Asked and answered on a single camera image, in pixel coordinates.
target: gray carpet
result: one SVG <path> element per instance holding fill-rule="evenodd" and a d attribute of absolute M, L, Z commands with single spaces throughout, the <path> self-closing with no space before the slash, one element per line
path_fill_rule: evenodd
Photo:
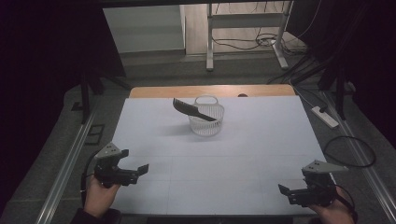
<path fill-rule="evenodd" d="M 301 56 L 289 57 L 288 62 L 293 65 Z M 179 58 L 176 62 L 169 59 L 146 59 L 143 62 L 125 64 L 127 77 L 121 78 L 133 86 L 178 86 L 178 85 L 216 85 L 216 84 L 265 84 L 271 77 L 283 73 L 279 69 L 273 54 L 263 55 L 228 55 L 215 58 L 215 71 L 206 72 L 205 61 L 202 57 Z M 124 100 L 129 92 L 114 83 L 102 79 L 106 87 L 104 95 L 93 96 L 97 100 L 98 113 L 92 125 L 104 125 L 100 142 L 97 136 L 87 137 L 86 143 L 76 162 L 73 172 L 67 182 L 62 199 L 54 213 L 51 223 L 69 223 L 76 209 L 81 207 L 79 196 L 79 179 L 88 157 L 97 149 L 111 141 L 116 129 Z M 318 76 L 311 77 L 302 86 L 318 94 L 315 83 Z M 310 94 L 302 92 L 311 102 L 316 99 Z M 70 90 L 64 96 L 64 109 L 52 130 L 46 145 L 23 182 L 8 202 L 7 208 L 0 219 L 0 223 L 33 223 L 47 198 L 52 183 L 59 172 L 64 158 L 72 146 L 77 131 L 80 128 L 81 112 L 71 111 L 74 102 L 80 101 L 79 87 Z M 312 112 L 310 106 L 304 103 L 307 116 L 322 147 L 333 137 L 340 135 L 338 129 L 329 129 Z M 345 112 L 348 124 L 355 134 L 375 149 L 377 163 L 375 169 L 380 173 L 391 192 L 396 190 L 394 159 L 396 151 L 373 126 L 373 124 L 359 111 L 350 96 L 345 100 Z M 337 158 L 354 161 L 345 141 L 334 142 L 329 148 Z M 378 199 L 365 180 L 360 169 L 334 175 L 336 182 L 348 189 L 360 214 L 360 222 L 389 223 Z M 125 217 L 122 223 L 146 223 L 145 217 Z M 305 223 L 306 218 L 295 218 L 295 223 Z"/>

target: white wire basket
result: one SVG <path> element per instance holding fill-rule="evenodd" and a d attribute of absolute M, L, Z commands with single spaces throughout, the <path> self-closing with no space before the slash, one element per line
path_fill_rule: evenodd
<path fill-rule="evenodd" d="M 213 98 L 216 100 L 214 104 L 200 104 L 198 99 L 200 98 Z M 193 104 L 198 107 L 200 113 L 208 115 L 216 120 L 207 121 L 194 116 L 189 116 L 190 126 L 193 132 L 198 135 L 209 137 L 220 132 L 222 126 L 222 120 L 224 117 L 224 107 L 219 104 L 219 100 L 213 95 L 202 95 L 195 98 Z"/>

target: power strip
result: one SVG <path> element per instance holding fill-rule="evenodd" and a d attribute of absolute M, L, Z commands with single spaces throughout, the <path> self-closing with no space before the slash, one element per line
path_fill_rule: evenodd
<path fill-rule="evenodd" d="M 311 109 L 312 112 L 314 112 L 315 115 L 317 115 L 323 122 L 327 124 L 331 129 L 335 128 L 338 126 L 338 122 L 335 121 L 330 115 L 328 115 L 326 112 L 321 113 L 320 107 L 315 106 L 314 108 Z"/>

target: dark background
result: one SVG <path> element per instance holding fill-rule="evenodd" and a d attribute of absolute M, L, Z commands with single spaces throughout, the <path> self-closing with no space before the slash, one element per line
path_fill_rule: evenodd
<path fill-rule="evenodd" d="M 312 18 L 318 1 L 296 2 L 301 5 L 295 10 L 311 8 L 306 18 L 304 13 L 290 18 L 290 31 L 299 35 L 311 22 L 308 17 Z M 318 20 L 301 37 L 317 47 L 318 58 L 332 54 L 360 2 L 322 0 Z M 48 0 L 3 0 L 0 4 L 3 211 L 50 135 L 63 108 L 64 93 L 79 84 L 81 73 L 95 68 L 111 76 L 125 74 L 100 7 Z M 395 8 L 391 0 L 376 1 L 344 56 L 346 78 L 357 89 L 355 102 L 396 147 Z"/>

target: hand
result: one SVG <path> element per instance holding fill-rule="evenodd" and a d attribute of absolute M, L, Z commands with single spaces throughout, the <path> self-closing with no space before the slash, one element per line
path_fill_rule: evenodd
<path fill-rule="evenodd" d="M 107 189 L 94 176 L 90 179 L 87 189 L 84 211 L 94 217 L 101 218 L 107 209 L 113 204 L 120 185 L 113 185 Z"/>
<path fill-rule="evenodd" d="M 345 198 L 343 191 L 341 191 L 341 189 L 338 187 L 336 189 L 338 194 Z M 319 215 L 323 224 L 354 224 L 349 210 L 338 200 L 334 200 L 332 204 L 327 207 L 322 207 L 315 204 L 308 207 Z"/>

